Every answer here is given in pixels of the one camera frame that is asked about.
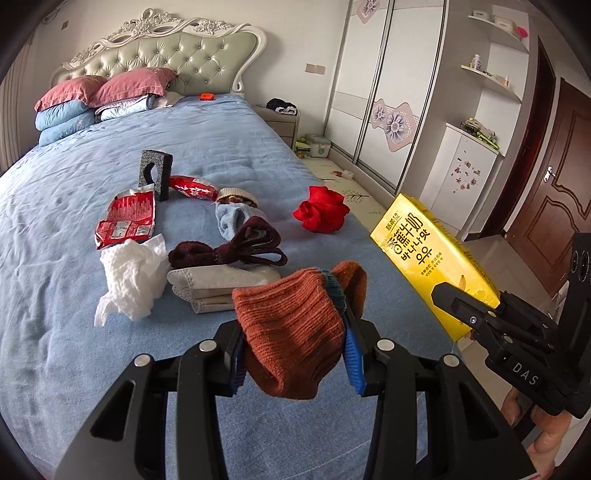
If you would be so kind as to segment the green tufted headboard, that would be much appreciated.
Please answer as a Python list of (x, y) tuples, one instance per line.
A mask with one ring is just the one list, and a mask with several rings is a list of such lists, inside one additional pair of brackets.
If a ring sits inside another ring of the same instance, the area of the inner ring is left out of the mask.
[(183, 19), (148, 8), (62, 63), (50, 85), (83, 75), (111, 79), (138, 68), (159, 67), (176, 73), (170, 87), (180, 95), (242, 96), (242, 75), (266, 44), (266, 32), (249, 23)]

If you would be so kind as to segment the orange knitted sock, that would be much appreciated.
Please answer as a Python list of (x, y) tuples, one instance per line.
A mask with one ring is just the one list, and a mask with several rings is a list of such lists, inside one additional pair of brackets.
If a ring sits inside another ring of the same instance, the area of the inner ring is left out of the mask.
[(315, 398), (342, 356), (344, 315), (363, 315), (367, 285), (363, 267), (348, 260), (233, 291), (247, 342), (246, 369), (259, 388), (277, 398)]

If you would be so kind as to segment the left pink pillow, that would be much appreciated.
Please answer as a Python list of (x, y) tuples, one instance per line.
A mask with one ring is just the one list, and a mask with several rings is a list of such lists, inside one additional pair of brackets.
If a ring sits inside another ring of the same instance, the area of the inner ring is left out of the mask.
[(35, 104), (34, 110), (41, 112), (50, 107), (72, 101), (81, 101), (89, 106), (95, 93), (107, 82), (96, 75), (83, 75), (65, 80), (50, 88)]

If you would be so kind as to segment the right pink pillow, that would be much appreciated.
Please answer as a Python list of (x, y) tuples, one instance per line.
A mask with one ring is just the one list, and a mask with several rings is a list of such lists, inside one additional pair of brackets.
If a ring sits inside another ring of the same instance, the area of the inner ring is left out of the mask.
[(166, 87), (178, 74), (168, 68), (137, 68), (118, 74), (105, 82), (92, 96), (88, 106), (99, 108), (105, 105), (152, 94), (163, 96)]

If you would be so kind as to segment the white corner cabinet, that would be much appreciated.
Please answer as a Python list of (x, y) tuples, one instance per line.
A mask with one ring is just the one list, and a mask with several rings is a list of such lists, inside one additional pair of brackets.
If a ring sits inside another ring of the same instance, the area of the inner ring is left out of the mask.
[(420, 202), (452, 234), (465, 240), (503, 159), (484, 142), (447, 124)]

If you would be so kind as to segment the dark maroon sock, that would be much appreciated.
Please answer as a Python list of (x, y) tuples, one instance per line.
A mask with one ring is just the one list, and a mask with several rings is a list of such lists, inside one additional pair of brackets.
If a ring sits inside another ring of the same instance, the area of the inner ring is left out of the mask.
[(287, 264), (287, 255), (280, 249), (280, 241), (280, 233), (269, 222), (253, 216), (231, 240), (221, 246), (213, 248), (198, 241), (179, 243), (168, 253), (168, 262), (173, 269), (230, 265), (236, 262), (281, 267)]

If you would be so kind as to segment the brown wooden door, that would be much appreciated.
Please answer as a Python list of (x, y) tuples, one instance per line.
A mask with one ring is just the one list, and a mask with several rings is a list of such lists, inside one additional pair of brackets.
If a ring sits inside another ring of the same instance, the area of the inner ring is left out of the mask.
[(524, 138), (480, 236), (504, 234), (545, 290), (568, 279), (572, 237), (590, 231), (590, 98), (556, 77), (538, 44)]

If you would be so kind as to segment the pink pillow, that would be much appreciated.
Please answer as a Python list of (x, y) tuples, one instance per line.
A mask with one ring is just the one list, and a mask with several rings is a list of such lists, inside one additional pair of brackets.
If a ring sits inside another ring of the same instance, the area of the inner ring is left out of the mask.
[(81, 101), (89, 106), (95, 93), (107, 82), (96, 75), (83, 75), (65, 80), (50, 88), (35, 104), (34, 110), (41, 112), (50, 107), (72, 101)]
[(163, 96), (166, 87), (178, 74), (168, 68), (137, 68), (118, 74), (105, 82), (92, 96), (88, 106), (99, 108), (105, 105), (152, 94)]

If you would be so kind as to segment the yellow banana milk carton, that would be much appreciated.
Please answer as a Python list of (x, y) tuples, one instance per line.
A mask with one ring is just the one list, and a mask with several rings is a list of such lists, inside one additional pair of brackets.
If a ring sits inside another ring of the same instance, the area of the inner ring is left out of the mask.
[(437, 308), (434, 287), (450, 283), (490, 307), (500, 292), (470, 252), (420, 201), (399, 194), (370, 238), (397, 266), (455, 342), (470, 327)]

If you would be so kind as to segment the grey beige sock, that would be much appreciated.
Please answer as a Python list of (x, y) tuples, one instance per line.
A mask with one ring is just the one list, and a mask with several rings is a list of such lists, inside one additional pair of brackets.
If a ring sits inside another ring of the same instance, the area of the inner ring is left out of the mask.
[(270, 266), (249, 269), (212, 265), (170, 270), (167, 281), (172, 292), (190, 304), (195, 314), (235, 309), (235, 289), (263, 286), (280, 280), (280, 273)]

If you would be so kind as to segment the blue bed sheet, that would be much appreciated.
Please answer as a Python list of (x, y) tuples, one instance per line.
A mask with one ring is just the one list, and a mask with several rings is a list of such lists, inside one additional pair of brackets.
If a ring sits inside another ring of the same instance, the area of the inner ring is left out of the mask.
[[(173, 173), (252, 193), (280, 232), (282, 277), (359, 262), (369, 278), (364, 318), (415, 355), (439, 359), (452, 350), (353, 214), (335, 234), (305, 231), (294, 219), (318, 178), (242, 98), (185, 98), (99, 123), (35, 147), (1, 177), (1, 415), (46, 478), (136, 355), (180, 355), (235, 319), (195, 315), (166, 287), (147, 318), (115, 313), (94, 327), (107, 292), (95, 228), (116, 194), (137, 187), (148, 149), (171, 154)], [(376, 398), (356, 395), (342, 361), (311, 401), (270, 397), (247, 376), (235, 397), (216, 402), (230, 479), (363, 479)]]

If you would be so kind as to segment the flat red snack wrapper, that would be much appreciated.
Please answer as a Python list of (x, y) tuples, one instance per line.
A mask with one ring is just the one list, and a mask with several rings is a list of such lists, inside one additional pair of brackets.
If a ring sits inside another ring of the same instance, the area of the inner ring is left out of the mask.
[(95, 229), (97, 249), (133, 240), (151, 238), (155, 226), (155, 191), (152, 184), (117, 194), (110, 202), (106, 217)]

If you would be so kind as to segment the cartoon play mat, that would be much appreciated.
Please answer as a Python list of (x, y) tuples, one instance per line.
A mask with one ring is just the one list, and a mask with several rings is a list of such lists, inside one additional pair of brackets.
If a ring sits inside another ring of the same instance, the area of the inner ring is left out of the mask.
[(303, 163), (329, 188), (341, 194), (346, 206), (363, 227), (372, 232), (386, 213), (385, 208), (356, 182), (353, 173), (342, 170), (329, 158), (305, 157)]

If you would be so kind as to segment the folded blue quilt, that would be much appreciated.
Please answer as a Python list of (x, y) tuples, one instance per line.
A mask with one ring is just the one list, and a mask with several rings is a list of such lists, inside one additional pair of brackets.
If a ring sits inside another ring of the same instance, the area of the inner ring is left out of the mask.
[(70, 100), (36, 114), (39, 145), (47, 146), (95, 123), (95, 110), (80, 100)]

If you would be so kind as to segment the light blue beige sock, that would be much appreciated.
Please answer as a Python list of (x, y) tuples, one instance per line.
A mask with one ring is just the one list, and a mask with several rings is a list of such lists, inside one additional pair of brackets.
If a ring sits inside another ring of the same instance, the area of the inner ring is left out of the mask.
[(224, 240), (231, 240), (238, 230), (252, 217), (266, 220), (259, 209), (259, 201), (238, 187), (226, 187), (218, 191), (215, 201), (215, 218), (219, 234)]

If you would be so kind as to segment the green toy on cabinet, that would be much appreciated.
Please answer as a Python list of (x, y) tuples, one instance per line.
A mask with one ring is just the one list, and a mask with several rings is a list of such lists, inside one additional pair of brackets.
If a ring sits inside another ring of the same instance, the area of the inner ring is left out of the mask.
[(492, 149), (499, 151), (500, 146), (498, 143), (498, 138), (496, 133), (485, 127), (479, 120), (476, 118), (468, 118), (461, 123), (461, 128), (467, 132), (468, 134), (472, 135), (473, 137), (477, 138), (479, 141), (484, 142)]

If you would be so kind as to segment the white wall shelves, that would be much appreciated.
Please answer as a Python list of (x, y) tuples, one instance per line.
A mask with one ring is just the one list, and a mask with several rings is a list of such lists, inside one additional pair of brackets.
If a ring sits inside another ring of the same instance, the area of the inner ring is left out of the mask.
[(530, 59), (529, 15), (507, 6), (474, 5), (468, 18), (486, 37), (475, 59), (462, 69), (484, 88), (513, 102), (523, 100)]

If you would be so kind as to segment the green white storage box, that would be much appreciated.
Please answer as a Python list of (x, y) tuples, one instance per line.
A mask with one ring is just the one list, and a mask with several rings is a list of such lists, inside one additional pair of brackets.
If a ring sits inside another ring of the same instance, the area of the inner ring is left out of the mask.
[(322, 135), (305, 134), (294, 143), (294, 153), (298, 158), (327, 158), (332, 142)]

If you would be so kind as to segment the white crumpled tissue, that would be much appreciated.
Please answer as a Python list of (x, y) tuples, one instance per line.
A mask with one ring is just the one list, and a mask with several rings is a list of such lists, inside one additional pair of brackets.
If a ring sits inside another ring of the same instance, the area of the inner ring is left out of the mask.
[(100, 262), (107, 292), (99, 299), (94, 326), (104, 327), (114, 313), (123, 314), (131, 321), (149, 316), (154, 301), (164, 292), (170, 268), (163, 235), (144, 243), (125, 240), (107, 247), (100, 254)]

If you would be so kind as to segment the grey nightstand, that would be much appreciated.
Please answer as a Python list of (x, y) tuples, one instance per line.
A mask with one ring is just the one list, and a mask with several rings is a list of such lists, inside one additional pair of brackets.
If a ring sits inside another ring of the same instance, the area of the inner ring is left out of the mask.
[(277, 113), (263, 106), (253, 106), (252, 109), (283, 139), (287, 146), (294, 148), (300, 115)]

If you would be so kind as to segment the crumpled red snack bag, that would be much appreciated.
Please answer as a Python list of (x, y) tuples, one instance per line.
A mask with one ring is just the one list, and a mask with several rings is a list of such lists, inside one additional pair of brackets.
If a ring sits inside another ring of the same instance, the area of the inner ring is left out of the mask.
[(188, 198), (212, 202), (217, 198), (217, 189), (211, 183), (197, 177), (172, 175), (168, 183), (171, 189)]

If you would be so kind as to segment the white sliding wardrobe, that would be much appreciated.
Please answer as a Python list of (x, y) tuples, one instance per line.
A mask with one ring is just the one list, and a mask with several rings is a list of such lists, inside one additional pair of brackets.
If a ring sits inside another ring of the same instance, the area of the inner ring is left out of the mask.
[(325, 137), (395, 191), (410, 161), (436, 76), (445, 1), (353, 1)]

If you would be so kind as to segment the folded patterned blanket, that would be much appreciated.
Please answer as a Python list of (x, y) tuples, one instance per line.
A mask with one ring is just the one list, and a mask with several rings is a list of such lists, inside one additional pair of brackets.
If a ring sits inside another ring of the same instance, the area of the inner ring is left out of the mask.
[(95, 110), (95, 116), (101, 121), (125, 117), (131, 114), (151, 110), (156, 95), (146, 94), (139, 97), (124, 99), (104, 105)]

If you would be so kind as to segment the red cloth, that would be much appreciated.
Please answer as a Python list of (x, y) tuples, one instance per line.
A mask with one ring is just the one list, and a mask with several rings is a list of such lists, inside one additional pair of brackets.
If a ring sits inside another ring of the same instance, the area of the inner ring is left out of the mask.
[(308, 199), (293, 212), (294, 218), (301, 222), (305, 230), (322, 234), (341, 230), (348, 214), (345, 198), (325, 186), (308, 188)]

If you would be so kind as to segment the black white clothes pile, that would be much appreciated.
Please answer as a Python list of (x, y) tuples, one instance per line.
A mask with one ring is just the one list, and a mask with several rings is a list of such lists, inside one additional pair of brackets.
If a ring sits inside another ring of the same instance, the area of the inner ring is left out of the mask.
[(297, 116), (298, 114), (296, 105), (280, 98), (270, 99), (270, 101), (266, 103), (266, 109), (282, 115)]

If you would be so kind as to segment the black foam piece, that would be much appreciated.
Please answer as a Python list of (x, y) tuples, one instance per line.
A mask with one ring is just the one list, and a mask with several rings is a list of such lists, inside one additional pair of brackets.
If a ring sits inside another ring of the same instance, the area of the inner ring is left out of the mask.
[(156, 200), (168, 199), (173, 157), (165, 152), (143, 150), (139, 164), (138, 186), (152, 185)]

